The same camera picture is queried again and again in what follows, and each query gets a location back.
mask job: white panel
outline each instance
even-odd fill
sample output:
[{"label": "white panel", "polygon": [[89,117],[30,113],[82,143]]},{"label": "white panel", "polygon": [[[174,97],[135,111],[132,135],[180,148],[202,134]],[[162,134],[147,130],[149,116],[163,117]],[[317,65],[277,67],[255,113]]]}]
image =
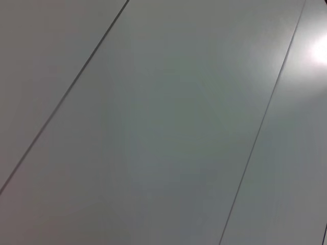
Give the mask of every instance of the white panel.
[{"label": "white panel", "polygon": [[133,0],[0,198],[13,244],[217,244],[303,1]]},{"label": "white panel", "polygon": [[223,237],[321,245],[327,223],[327,5],[307,0]]},{"label": "white panel", "polygon": [[0,1],[0,187],[124,3]]}]

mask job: white ceiling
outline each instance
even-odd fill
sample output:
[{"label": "white ceiling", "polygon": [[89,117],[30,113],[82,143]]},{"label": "white ceiling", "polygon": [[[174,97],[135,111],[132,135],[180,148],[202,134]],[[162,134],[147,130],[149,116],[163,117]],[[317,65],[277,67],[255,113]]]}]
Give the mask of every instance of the white ceiling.
[{"label": "white ceiling", "polygon": [[[327,6],[304,2],[131,0],[0,196],[0,244],[321,245]],[[0,184],[123,4],[0,3]]]},{"label": "white ceiling", "polygon": [[124,3],[0,2],[0,186]]}]

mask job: dark line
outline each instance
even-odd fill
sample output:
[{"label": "dark line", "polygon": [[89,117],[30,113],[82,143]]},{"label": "dark line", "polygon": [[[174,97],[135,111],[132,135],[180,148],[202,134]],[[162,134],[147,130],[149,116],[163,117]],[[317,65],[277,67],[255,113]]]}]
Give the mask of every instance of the dark line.
[{"label": "dark line", "polygon": [[34,137],[32,143],[30,144],[30,146],[27,148],[27,150],[25,151],[25,153],[23,154],[23,156],[21,157],[21,159],[19,160],[19,162],[17,163],[17,165],[15,166],[14,170],[11,172],[11,174],[9,175],[9,177],[7,178],[7,180],[5,181],[4,185],[2,186],[2,188],[0,189],[0,196],[3,194],[3,192],[5,191],[6,187],[8,186],[9,182],[11,181],[11,179],[13,178],[13,176],[15,175],[15,173],[17,172],[17,170],[19,169],[19,167],[21,166],[22,162],[25,160],[26,156],[28,155],[28,153],[31,151],[31,149],[33,148],[35,142],[38,140],[38,138],[41,136],[42,132],[46,129],[46,127],[48,126],[49,122],[51,121],[51,119],[54,117],[54,115],[56,114],[56,112],[58,111],[58,109],[60,108],[60,106],[62,105],[62,103],[64,102],[64,100],[66,99],[66,97],[68,96],[69,92],[71,91],[71,89],[73,88],[73,86],[76,84],[77,80],[79,79],[79,77],[82,75],[82,73],[84,72],[85,68],[87,67],[87,65],[89,64],[89,62],[91,61],[91,59],[93,58],[94,54],[97,52],[97,50],[99,49],[100,45],[102,44],[103,40],[106,38],[106,36],[108,35],[108,33],[110,32],[110,30],[112,29],[113,25],[116,23],[116,21],[118,20],[119,16],[121,15],[121,13],[124,11],[126,5],[128,4],[129,0],[126,0],[125,4],[123,5],[123,7],[121,8],[121,10],[119,11],[119,13],[117,14],[117,16],[115,17],[115,19],[113,20],[113,22],[111,23],[111,25],[109,26],[109,28],[107,29],[107,31],[105,32],[105,34],[103,35],[103,37],[101,38],[101,40],[99,41],[98,45],[95,47],[95,49],[93,50],[93,52],[91,53],[91,55],[88,57],[87,61],[85,62],[85,64],[83,65],[82,69],[80,70],[80,72],[77,74],[77,76],[75,77],[75,79],[73,80],[73,82],[71,83],[71,85],[69,86],[68,90],[65,92],[65,94],[63,95],[63,97],[61,98],[61,100],[59,101],[59,103],[57,104],[56,108],[54,109],[54,111],[51,113],[51,115],[49,116],[49,118],[45,121],[44,125],[41,127],[40,131],[36,134],[36,136]]},{"label": "dark line", "polygon": [[323,245],[323,243],[325,242],[326,231],[327,231],[327,224],[326,224],[326,228],[325,228],[325,233],[324,233],[324,235],[323,235],[322,245]]},{"label": "dark line", "polygon": [[302,7],[302,10],[301,10],[301,13],[300,13],[300,16],[298,18],[298,21],[297,21],[297,24],[295,26],[295,29],[294,29],[294,33],[293,33],[293,36],[292,36],[292,39],[291,39],[291,42],[290,42],[290,45],[288,46],[288,49],[287,49],[287,52],[286,52],[286,55],[285,55],[285,58],[284,58],[284,61],[283,61],[283,64],[282,64],[282,67],[281,67],[281,70],[279,71],[279,74],[278,74],[278,77],[277,77],[277,80],[276,80],[276,83],[274,85],[274,88],[272,89],[272,93],[271,93],[271,96],[270,96],[270,99],[269,99],[269,102],[268,102],[268,105],[267,105],[267,108],[266,108],[266,111],[264,113],[264,116],[262,118],[262,121],[261,121],[261,124],[260,124],[260,127],[259,127],[259,130],[256,134],[256,137],[255,137],[255,140],[254,140],[254,143],[253,143],[253,146],[252,146],[252,149],[251,149],[251,152],[250,152],[250,155],[249,155],[249,158],[247,159],[247,162],[246,162],[246,165],[245,165],[245,168],[244,168],[244,171],[243,171],[243,174],[242,174],[242,177],[241,177],[241,181],[240,181],[240,184],[239,184],[239,187],[236,191],[236,195],[234,197],[234,200],[233,200],[233,203],[231,205],[231,208],[230,208],[230,211],[229,211],[229,214],[228,214],[228,217],[227,217],[227,221],[226,221],[226,224],[225,224],[225,227],[224,227],[224,230],[223,230],[223,233],[221,234],[221,237],[220,237],[220,240],[219,240],[219,244],[218,245],[221,245],[221,242],[223,240],[223,236],[225,234],[225,231],[226,231],[226,227],[228,225],[228,222],[229,222],[229,218],[230,218],[230,215],[231,215],[231,212],[233,210],[233,207],[235,205],[235,201],[236,201],[236,198],[239,194],[239,191],[240,191],[240,188],[241,188],[241,185],[242,185],[242,182],[243,182],[243,179],[244,179],[244,175],[245,175],[245,172],[246,172],[246,169],[247,169],[247,166],[249,165],[249,162],[250,162],[250,159],[251,159],[251,156],[252,156],[252,152],[253,152],[253,149],[254,149],[254,146],[255,146],[255,143],[256,143],[256,140],[258,139],[258,136],[259,136],[259,133],[260,133],[260,130],[261,130],[261,127],[262,127],[262,124],[264,122],[264,119],[266,117],[266,114],[267,114],[267,111],[268,111],[268,108],[269,108],[269,105],[270,105],[270,102],[271,102],[271,99],[272,99],[272,95],[274,94],[275,92],[275,89],[276,89],[276,86],[277,86],[277,83],[279,82],[280,78],[281,78],[281,74],[284,70],[284,66],[285,66],[285,63],[286,63],[286,60],[287,60],[287,57],[288,57],[288,54],[290,52],[290,48],[292,46],[292,43],[293,43],[293,40],[294,40],[294,36],[295,36],[295,33],[296,33],[296,30],[297,30],[297,27],[298,27],[298,24],[300,22],[300,18],[302,16],[302,13],[303,13],[303,9],[305,8],[305,4],[306,4],[306,1],[304,2],[303,4],[303,7]]}]

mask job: gray surface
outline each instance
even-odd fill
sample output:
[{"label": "gray surface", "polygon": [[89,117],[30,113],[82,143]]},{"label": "gray surface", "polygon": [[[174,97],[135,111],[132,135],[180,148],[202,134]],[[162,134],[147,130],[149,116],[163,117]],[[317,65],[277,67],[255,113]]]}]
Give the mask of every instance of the gray surface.
[{"label": "gray surface", "polygon": [[303,1],[131,1],[0,198],[10,244],[217,244]]},{"label": "gray surface", "polygon": [[0,1],[0,187],[124,3]]},{"label": "gray surface", "polygon": [[314,50],[322,40],[327,50],[326,23],[325,2],[308,0],[222,245],[322,244],[327,63]]}]

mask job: ceiling panel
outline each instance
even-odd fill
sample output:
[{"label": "ceiling panel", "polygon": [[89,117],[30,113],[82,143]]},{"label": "ceiling panel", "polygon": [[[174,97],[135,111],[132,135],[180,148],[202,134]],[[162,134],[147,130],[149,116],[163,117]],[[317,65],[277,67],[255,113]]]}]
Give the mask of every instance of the ceiling panel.
[{"label": "ceiling panel", "polygon": [[327,5],[307,0],[222,245],[321,245],[327,223]]},{"label": "ceiling panel", "polygon": [[0,2],[0,186],[124,3]]},{"label": "ceiling panel", "polygon": [[0,197],[0,241],[217,244],[302,6],[131,1]]}]

